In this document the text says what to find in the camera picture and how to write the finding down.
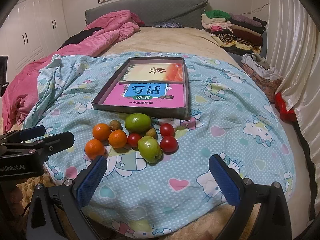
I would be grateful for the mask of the cream satin curtain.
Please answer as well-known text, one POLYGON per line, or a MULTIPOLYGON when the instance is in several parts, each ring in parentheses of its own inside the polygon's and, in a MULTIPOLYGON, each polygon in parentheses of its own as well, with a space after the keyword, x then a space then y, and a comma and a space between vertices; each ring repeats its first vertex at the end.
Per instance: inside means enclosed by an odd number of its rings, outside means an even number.
POLYGON ((269 0, 267 35, 267 60, 283 77, 278 92, 319 168, 319 31, 299 0, 269 0))

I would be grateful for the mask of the red plastic bag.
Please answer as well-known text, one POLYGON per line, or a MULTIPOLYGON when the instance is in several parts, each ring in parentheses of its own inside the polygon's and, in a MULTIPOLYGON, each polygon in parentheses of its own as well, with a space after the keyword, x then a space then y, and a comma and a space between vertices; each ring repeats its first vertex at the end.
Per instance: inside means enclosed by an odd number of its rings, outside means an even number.
POLYGON ((280 118, 286 122, 296 122, 297 117, 293 109, 287 110, 286 103, 283 100, 281 93, 277 93, 275 96, 275 106, 280 114, 280 118))

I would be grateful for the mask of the blue patterned pillow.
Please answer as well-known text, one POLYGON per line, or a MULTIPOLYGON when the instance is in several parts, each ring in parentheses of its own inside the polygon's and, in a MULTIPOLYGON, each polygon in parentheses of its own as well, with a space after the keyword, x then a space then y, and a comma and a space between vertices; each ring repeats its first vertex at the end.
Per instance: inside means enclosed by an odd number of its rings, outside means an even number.
POLYGON ((179 23, 159 23, 153 25, 154 28, 182 28, 183 26, 179 23))

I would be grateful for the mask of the black garment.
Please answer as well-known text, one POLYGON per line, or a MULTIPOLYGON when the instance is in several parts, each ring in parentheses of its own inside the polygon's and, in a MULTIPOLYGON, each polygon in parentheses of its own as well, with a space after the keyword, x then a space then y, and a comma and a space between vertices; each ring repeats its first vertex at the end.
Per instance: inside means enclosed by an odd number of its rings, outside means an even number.
POLYGON ((84 39, 92 36, 96 31, 101 30, 102 27, 95 27, 92 29, 88 29, 88 30, 82 30, 80 31, 78 34, 75 34, 73 36, 71 36, 70 38, 68 38, 61 46, 59 49, 69 45, 69 44, 79 44, 81 41, 83 41, 84 39))

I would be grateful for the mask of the red tomato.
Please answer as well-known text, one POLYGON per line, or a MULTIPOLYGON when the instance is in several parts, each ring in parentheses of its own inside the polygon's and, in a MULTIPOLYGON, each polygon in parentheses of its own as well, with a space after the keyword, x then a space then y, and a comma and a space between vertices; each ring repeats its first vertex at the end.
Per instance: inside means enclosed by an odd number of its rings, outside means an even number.
POLYGON ((137 148, 138 147, 138 141, 141 139, 141 135, 138 133, 131 133, 127 136, 127 143, 132 147, 132 148, 137 148))
POLYGON ((174 153, 178 150, 178 142, 173 136, 166 136, 160 142, 160 147, 164 153, 174 153))
POLYGON ((162 137, 167 137, 167 136, 173 137, 175 134, 174 127, 169 123, 161 124, 159 130, 162 137))

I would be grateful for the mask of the pile of folded clothes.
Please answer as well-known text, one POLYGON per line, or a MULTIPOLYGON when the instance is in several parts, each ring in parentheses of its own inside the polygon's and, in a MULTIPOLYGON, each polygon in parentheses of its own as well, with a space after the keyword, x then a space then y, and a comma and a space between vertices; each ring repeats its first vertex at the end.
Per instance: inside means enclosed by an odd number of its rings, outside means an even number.
POLYGON ((201 23, 214 42, 229 53, 261 53, 265 45, 267 22, 221 10, 206 11, 201 23))

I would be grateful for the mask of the pink workbook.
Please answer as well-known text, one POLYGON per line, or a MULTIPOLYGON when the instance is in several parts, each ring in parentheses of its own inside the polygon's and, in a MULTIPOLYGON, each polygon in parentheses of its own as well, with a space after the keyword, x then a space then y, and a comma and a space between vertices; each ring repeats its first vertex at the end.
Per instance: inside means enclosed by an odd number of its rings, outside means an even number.
POLYGON ((184 107, 184 85, 169 83, 116 84, 103 102, 120 107, 184 107))

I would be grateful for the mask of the white wardrobe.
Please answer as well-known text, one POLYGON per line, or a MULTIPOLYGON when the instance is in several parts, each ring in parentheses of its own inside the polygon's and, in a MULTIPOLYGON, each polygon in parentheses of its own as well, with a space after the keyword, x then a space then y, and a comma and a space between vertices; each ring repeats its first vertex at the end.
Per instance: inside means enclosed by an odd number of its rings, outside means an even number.
POLYGON ((19 0, 1 27, 7 81, 27 64, 55 52, 68 38, 62 0, 19 0))

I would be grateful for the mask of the pear-shaped green fruit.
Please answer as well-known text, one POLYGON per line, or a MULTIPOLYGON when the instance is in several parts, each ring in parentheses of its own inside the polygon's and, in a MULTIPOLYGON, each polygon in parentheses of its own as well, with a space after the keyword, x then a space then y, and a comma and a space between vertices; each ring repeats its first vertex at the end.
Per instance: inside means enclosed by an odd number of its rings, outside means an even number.
POLYGON ((151 136, 144 136, 138 140, 138 150, 141 157, 150 164, 155 164, 162 157, 162 149, 158 141, 151 136))

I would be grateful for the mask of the round green fruit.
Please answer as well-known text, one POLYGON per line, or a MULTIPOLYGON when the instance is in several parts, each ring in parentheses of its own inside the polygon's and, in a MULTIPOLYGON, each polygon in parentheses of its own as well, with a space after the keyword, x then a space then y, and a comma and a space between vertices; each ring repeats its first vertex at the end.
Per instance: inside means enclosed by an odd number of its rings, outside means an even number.
POLYGON ((142 113, 133 113, 126 117, 125 128, 132 133, 144 133, 151 126, 151 118, 142 113))

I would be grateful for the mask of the shallow grey cardboard box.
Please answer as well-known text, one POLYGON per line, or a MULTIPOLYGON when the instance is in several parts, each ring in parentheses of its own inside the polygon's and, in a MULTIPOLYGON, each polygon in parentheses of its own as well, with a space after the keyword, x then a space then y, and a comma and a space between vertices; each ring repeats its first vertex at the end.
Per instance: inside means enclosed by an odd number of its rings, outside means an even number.
POLYGON ((130 57, 92 101, 94 109, 189 118, 189 80, 182 57, 130 57))

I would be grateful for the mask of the beige blanket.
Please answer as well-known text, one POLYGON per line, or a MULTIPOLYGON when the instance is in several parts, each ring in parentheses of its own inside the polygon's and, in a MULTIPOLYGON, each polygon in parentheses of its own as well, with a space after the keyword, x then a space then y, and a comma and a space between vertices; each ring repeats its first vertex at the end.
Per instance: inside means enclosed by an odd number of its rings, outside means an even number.
POLYGON ((100 55, 128 51, 193 54, 222 60, 240 68, 238 63, 207 32, 195 28, 141 27, 140 31, 110 46, 100 55))

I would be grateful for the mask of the brown kiwi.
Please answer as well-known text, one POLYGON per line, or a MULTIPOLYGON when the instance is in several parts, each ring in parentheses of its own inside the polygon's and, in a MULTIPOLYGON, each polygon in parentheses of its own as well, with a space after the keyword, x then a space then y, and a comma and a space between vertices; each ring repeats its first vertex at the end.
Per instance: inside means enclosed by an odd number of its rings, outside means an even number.
POLYGON ((154 139, 157 139, 157 131, 154 129, 154 128, 150 128, 146 133, 145 133, 146 136, 149 136, 149 137, 153 137, 154 139))
POLYGON ((110 124, 109 124, 109 127, 110 127, 110 129, 112 131, 116 131, 116 130, 119 130, 119 129, 122 130, 123 129, 121 123, 119 121, 117 121, 117 120, 112 120, 110 122, 110 124))

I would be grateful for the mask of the orange mandarin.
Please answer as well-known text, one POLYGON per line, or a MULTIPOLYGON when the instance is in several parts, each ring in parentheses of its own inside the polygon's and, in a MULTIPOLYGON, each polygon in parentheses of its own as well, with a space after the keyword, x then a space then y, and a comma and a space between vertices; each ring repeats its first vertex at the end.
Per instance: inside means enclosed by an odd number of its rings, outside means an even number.
POLYGON ((111 134, 111 129, 105 123, 97 124, 92 129, 93 138, 101 142, 107 141, 110 134, 111 134))
POLYGON ((92 139, 85 145, 85 154, 91 160, 94 160, 97 156, 105 155, 105 147, 102 142, 97 139, 92 139))
POLYGON ((127 143, 127 135, 123 130, 117 129, 109 135, 108 142, 113 148, 123 148, 127 143))

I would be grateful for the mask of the blue cartoon print sheet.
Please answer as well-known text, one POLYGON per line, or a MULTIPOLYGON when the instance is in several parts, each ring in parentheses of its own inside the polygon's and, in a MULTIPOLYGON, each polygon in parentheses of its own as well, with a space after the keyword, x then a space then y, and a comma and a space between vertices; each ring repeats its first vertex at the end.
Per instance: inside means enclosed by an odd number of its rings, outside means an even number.
MULTIPOLYGON (((124 121, 125 114, 99 111, 93 99, 131 57, 127 52, 102 57, 54 55, 36 78, 39 101, 23 122, 42 125, 46 136, 74 135, 71 149, 52 155, 46 165, 57 184, 90 164, 85 144, 102 122, 124 121)), ((200 231, 227 203, 209 170, 218 154, 241 177, 257 184, 281 184, 286 198, 295 188, 295 166, 289 141, 266 95, 239 68, 220 59, 186 54, 189 77, 189 118, 152 119, 159 129, 176 129, 178 150, 155 165, 137 150, 107 146, 107 171, 84 213, 135 239, 166 236, 184 239, 200 231)))

